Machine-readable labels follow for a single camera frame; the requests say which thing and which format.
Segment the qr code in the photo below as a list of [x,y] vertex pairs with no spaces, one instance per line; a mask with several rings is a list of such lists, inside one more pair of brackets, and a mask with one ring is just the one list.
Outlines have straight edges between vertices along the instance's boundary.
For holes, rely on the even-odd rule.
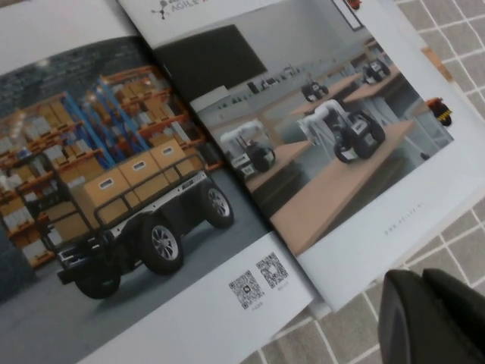
[[288,278],[288,272],[274,253],[259,261],[256,266],[271,288],[275,288],[281,281]]
[[244,309],[264,296],[264,292],[250,271],[229,283],[229,288],[236,294]]

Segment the wooden tabletop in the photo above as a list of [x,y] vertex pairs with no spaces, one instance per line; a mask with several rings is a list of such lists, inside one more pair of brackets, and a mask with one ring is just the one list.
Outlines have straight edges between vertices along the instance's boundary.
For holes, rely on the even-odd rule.
[[384,78],[381,82],[375,83],[374,85],[367,85],[365,83],[360,86],[356,91],[345,97],[343,101],[345,103],[355,102],[366,99],[367,97],[376,96],[401,74],[401,71],[398,70],[395,64],[392,64],[389,69],[391,71],[391,74]]
[[271,216],[293,254],[297,256],[317,242],[414,125],[414,121],[403,121],[384,127],[386,141],[368,160],[346,165],[335,158]]
[[322,100],[317,100],[316,102],[306,102],[303,105],[300,105],[298,108],[291,111],[290,115],[300,115],[306,114],[309,112],[313,112],[318,106],[323,104],[329,99],[332,99],[338,93],[341,93],[344,89],[349,87],[353,82],[362,78],[362,73],[353,74],[351,76],[347,76],[340,81],[336,82],[332,86],[328,88],[328,94],[323,97]]
[[310,146],[311,143],[309,141],[277,146],[277,148],[274,150],[274,153],[276,154],[276,163],[268,172],[258,174],[256,177],[246,182],[246,186],[249,188],[249,191],[256,191],[259,187],[269,181],[276,173],[285,168],[288,163],[301,155],[306,149],[310,148]]

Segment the blue shelf upright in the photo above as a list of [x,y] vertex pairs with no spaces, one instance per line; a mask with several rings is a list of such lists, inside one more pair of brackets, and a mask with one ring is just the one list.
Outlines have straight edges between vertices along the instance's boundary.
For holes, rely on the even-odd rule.
[[130,116],[123,110],[120,103],[114,97],[113,92],[101,78],[98,79],[98,85],[94,87],[94,92],[97,99],[102,103],[103,107],[109,112],[114,124],[118,127],[120,132],[124,135],[130,147],[135,153],[144,152],[149,149],[146,141],[138,134],[136,125],[131,120]]
[[119,163],[126,159],[123,152],[117,147],[116,140],[114,140],[109,129],[102,123],[99,115],[94,111],[89,103],[86,103],[83,107],[83,111],[86,113],[86,118],[90,121],[94,121],[93,129],[101,131],[100,136],[104,139],[104,144],[108,147],[116,163]]
[[108,147],[99,138],[92,127],[90,118],[87,117],[87,114],[79,107],[74,98],[69,93],[65,93],[61,102],[74,122],[77,123],[74,133],[84,139],[92,149],[101,149],[103,151],[103,156],[99,155],[97,157],[104,169],[114,167],[116,162],[111,157]]

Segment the magazine page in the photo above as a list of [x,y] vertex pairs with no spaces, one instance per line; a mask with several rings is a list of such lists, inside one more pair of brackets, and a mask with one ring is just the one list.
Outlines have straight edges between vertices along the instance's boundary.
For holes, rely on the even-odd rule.
[[332,309],[478,198],[483,126],[376,1],[120,3]]
[[2,362],[236,364],[312,301],[116,2],[0,24]]

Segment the wheel rim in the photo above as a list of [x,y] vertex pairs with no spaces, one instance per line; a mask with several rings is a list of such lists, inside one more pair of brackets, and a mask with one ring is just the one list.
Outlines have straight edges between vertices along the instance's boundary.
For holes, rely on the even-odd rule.
[[157,252],[166,260],[174,260],[179,255],[179,247],[174,235],[165,226],[152,229],[152,242]]
[[229,204],[227,203],[222,193],[217,191],[215,188],[209,189],[208,192],[209,200],[211,201],[214,210],[222,217],[226,218],[230,214]]

